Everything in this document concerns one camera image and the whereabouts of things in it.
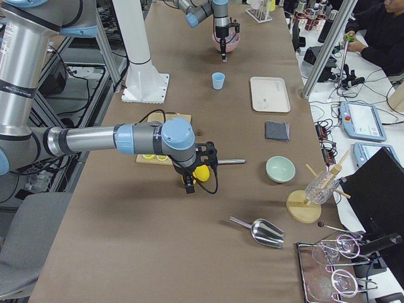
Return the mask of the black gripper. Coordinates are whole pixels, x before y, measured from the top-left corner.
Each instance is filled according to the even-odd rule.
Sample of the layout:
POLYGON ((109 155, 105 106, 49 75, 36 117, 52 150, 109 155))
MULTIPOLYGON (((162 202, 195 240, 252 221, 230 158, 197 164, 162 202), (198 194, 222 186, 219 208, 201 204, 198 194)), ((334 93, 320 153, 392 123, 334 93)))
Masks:
POLYGON ((189 160, 180 162, 172 160, 174 169, 179 174, 183 175, 184 188, 187 194, 192 194, 194 190, 194 177, 192 173, 197 167, 202 165, 209 166, 213 173, 217 175, 217 149, 212 141, 206 143, 196 143, 193 148, 193 155, 189 160))
POLYGON ((227 60, 227 43, 225 38, 229 36, 230 28, 235 28, 235 32, 239 33, 240 23, 232 21, 231 19, 215 19, 215 36, 220 39, 222 61, 227 60))

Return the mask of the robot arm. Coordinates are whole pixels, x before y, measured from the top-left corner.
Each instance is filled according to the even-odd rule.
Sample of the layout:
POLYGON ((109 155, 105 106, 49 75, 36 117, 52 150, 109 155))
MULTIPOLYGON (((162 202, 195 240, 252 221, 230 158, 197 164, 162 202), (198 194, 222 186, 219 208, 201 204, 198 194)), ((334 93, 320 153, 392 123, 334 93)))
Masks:
POLYGON ((174 6, 180 9, 186 16, 191 28, 196 27, 209 16, 213 16, 213 33, 215 40, 219 43, 222 61, 227 61, 227 41, 230 29, 235 33, 240 32, 240 24, 233 21, 229 16, 229 2, 226 0, 205 1, 203 4, 195 5, 192 1, 172 1, 174 6))
POLYGON ((94 37, 94 1, 3 1, 6 29, 1 44, 1 173, 75 153, 115 148, 123 154, 168 156, 187 193, 200 180, 194 171, 217 169, 212 142, 197 143, 181 117, 110 127, 30 128, 27 124, 39 87, 49 40, 56 35, 94 37))

